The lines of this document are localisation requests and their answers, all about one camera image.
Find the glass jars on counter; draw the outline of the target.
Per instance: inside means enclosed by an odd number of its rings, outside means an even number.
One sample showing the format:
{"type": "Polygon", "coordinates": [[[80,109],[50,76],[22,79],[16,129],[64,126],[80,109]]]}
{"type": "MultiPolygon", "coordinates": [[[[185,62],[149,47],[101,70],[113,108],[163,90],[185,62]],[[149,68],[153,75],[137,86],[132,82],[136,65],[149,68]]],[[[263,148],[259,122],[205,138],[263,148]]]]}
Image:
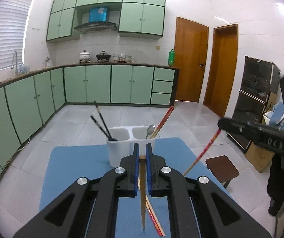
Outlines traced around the glass jars on counter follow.
{"type": "Polygon", "coordinates": [[[113,54],[112,55],[113,62],[118,63],[136,63],[136,61],[133,59],[132,55],[127,54],[113,54]]]}

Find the white twin utensil holder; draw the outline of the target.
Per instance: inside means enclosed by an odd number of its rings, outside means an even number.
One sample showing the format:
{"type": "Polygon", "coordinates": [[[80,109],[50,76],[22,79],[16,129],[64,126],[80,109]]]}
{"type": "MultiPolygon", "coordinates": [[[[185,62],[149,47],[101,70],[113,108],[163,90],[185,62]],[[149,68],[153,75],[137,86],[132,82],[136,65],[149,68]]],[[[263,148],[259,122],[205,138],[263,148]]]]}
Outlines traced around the white twin utensil holder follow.
{"type": "Polygon", "coordinates": [[[120,165],[121,159],[132,155],[134,144],[139,145],[139,154],[145,155],[146,145],[150,143],[155,147],[155,138],[146,139],[147,126],[119,126],[109,129],[110,134],[116,141],[106,141],[109,150],[109,162],[111,167],[120,165]]]}

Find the black wok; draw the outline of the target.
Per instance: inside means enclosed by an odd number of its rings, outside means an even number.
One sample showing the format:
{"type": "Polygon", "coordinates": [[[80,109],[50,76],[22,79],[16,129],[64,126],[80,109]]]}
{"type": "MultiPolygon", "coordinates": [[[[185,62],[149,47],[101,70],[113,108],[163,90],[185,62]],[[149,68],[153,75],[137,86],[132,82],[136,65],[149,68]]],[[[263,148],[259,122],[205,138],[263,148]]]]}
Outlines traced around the black wok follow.
{"type": "Polygon", "coordinates": [[[96,58],[98,62],[109,62],[111,54],[102,51],[101,53],[96,54],[96,58]]]}

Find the black chopstick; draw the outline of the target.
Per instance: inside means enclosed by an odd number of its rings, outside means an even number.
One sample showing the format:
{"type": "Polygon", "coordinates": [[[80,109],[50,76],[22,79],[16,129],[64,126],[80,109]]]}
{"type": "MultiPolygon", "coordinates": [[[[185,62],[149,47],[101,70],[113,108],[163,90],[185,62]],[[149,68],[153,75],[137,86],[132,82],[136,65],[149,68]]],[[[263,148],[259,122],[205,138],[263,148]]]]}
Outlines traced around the black chopstick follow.
{"type": "Polygon", "coordinates": [[[107,125],[106,125],[106,122],[105,122],[105,120],[104,120],[104,118],[102,116],[101,110],[99,109],[98,104],[97,104],[96,101],[94,101],[94,105],[96,106],[97,112],[98,112],[98,114],[99,114],[99,116],[100,116],[100,118],[102,120],[102,123],[103,123],[103,125],[104,125],[104,127],[105,127],[105,129],[107,131],[107,134],[109,135],[110,140],[112,140],[112,136],[111,136],[111,134],[109,132],[109,129],[108,129],[107,125]]]}
{"type": "Polygon", "coordinates": [[[107,137],[108,140],[111,140],[109,134],[102,128],[102,126],[98,123],[96,118],[93,115],[90,115],[91,120],[95,123],[95,125],[100,129],[100,131],[107,137]]]}

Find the chrome sink faucet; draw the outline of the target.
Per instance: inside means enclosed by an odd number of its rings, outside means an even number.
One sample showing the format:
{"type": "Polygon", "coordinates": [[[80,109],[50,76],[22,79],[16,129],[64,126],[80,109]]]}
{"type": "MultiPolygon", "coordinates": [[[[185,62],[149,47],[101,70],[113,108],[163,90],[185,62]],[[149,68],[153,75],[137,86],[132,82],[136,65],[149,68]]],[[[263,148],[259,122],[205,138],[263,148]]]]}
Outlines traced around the chrome sink faucet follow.
{"type": "Polygon", "coordinates": [[[18,75],[18,57],[17,57],[17,51],[14,51],[12,55],[12,66],[11,69],[14,71],[14,77],[18,75]]]}

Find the window blind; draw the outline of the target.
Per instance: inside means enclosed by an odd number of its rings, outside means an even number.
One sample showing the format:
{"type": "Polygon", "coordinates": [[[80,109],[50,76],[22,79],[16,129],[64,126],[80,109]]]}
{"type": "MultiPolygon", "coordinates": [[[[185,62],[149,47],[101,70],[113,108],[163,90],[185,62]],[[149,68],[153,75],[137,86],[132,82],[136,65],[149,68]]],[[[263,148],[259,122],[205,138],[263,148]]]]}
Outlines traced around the window blind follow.
{"type": "Polygon", "coordinates": [[[0,0],[0,70],[12,66],[17,51],[18,65],[23,63],[25,30],[33,0],[0,0]]]}

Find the steel kettle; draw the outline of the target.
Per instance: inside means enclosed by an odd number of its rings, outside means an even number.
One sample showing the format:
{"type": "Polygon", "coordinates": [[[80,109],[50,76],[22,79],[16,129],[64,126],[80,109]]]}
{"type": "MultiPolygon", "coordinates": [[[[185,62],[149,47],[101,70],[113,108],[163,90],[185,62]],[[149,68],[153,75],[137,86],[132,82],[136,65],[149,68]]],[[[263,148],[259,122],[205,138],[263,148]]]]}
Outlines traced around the steel kettle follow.
{"type": "Polygon", "coordinates": [[[50,60],[51,60],[50,57],[47,57],[47,58],[46,58],[44,68],[48,68],[48,67],[50,66],[50,60]]]}

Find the green upper wall cabinets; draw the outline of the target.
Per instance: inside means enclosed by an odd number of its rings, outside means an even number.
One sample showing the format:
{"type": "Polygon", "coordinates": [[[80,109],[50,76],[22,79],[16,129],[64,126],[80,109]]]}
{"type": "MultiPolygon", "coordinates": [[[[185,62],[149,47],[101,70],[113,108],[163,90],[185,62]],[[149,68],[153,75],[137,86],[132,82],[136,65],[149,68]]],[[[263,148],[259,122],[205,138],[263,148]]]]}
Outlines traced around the green upper wall cabinets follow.
{"type": "Polygon", "coordinates": [[[116,31],[123,37],[160,39],[166,0],[53,0],[47,42],[116,31]]]}

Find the dark brown stool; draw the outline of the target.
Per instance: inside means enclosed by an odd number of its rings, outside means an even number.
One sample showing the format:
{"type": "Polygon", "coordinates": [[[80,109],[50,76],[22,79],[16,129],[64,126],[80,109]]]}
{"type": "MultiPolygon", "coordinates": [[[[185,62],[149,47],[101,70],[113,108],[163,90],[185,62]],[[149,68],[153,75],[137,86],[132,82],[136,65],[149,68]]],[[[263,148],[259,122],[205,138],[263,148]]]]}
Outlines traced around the dark brown stool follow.
{"type": "Polygon", "coordinates": [[[205,160],[206,167],[227,188],[229,183],[239,176],[239,171],[226,155],[212,157],[205,160]]]}

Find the brown wooden door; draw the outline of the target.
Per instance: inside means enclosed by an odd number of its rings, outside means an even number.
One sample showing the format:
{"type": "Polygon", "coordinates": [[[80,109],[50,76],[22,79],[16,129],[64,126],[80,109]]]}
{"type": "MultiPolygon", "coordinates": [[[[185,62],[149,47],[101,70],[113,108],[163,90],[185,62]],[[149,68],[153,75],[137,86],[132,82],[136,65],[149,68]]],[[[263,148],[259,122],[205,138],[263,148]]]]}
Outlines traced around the brown wooden door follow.
{"type": "Polygon", "coordinates": [[[220,117],[225,115],[229,103],[237,57],[238,24],[216,27],[203,104],[220,117]]]}
{"type": "Polygon", "coordinates": [[[175,30],[174,67],[179,69],[176,99],[198,102],[208,52],[209,28],[178,17],[175,30]]]}

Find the green lower kitchen cabinets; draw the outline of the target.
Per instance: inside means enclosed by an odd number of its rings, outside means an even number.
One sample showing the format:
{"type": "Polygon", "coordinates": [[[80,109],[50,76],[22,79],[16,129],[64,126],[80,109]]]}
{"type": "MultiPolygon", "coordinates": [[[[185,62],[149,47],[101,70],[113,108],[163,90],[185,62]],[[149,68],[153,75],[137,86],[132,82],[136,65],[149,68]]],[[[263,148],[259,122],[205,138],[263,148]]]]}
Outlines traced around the green lower kitchen cabinets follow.
{"type": "Polygon", "coordinates": [[[0,175],[64,105],[171,106],[178,75],[176,68],[112,63],[60,66],[0,83],[0,175]]]}

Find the white cooking pot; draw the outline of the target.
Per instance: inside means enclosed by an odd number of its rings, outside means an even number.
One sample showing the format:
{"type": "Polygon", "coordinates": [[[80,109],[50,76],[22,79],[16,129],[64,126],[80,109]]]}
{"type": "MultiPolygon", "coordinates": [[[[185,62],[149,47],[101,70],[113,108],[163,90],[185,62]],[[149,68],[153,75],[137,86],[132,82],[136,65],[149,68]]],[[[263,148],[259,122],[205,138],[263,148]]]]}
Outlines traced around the white cooking pot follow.
{"type": "Polygon", "coordinates": [[[86,50],[83,50],[79,55],[80,63],[90,63],[90,53],[86,50]]]}

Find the silver metal spoon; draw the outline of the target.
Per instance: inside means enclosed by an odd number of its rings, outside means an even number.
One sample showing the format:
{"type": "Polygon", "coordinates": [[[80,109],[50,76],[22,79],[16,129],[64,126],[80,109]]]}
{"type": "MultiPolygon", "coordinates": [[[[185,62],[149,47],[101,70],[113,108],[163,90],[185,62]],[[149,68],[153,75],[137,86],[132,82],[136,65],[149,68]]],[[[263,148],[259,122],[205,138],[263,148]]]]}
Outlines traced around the silver metal spoon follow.
{"type": "Polygon", "coordinates": [[[146,130],[146,138],[148,138],[155,130],[155,125],[149,125],[146,130]]]}

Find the black glass cabinet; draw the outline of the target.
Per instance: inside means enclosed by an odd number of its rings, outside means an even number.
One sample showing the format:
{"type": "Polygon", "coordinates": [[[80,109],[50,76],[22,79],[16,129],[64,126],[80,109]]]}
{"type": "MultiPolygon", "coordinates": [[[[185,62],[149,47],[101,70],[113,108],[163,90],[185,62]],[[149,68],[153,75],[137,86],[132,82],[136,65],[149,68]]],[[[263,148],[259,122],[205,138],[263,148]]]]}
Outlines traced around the black glass cabinet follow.
{"type": "Polygon", "coordinates": [[[245,57],[242,84],[232,118],[262,122],[276,101],[280,70],[273,62],[245,57]]]}

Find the plain bamboo chopstick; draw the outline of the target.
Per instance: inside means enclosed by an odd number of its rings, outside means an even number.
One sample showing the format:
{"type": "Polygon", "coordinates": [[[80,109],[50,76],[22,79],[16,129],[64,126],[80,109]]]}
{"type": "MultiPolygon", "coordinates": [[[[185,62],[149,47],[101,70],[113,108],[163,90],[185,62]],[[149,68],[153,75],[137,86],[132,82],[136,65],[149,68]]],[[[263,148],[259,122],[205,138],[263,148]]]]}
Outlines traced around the plain bamboo chopstick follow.
{"type": "Polygon", "coordinates": [[[142,228],[145,230],[145,218],[146,218],[146,155],[139,156],[139,177],[140,177],[140,204],[141,204],[141,221],[142,228]]]}
{"type": "Polygon", "coordinates": [[[156,213],[150,203],[150,200],[148,198],[148,195],[141,195],[142,198],[145,198],[145,202],[141,203],[141,206],[145,206],[145,209],[141,210],[141,217],[142,217],[142,223],[143,226],[145,226],[145,222],[146,222],[146,217],[145,217],[145,211],[148,212],[149,217],[153,223],[154,228],[156,229],[157,234],[159,235],[159,237],[165,237],[166,234],[160,224],[160,221],[158,219],[158,217],[156,216],[156,213]]]}

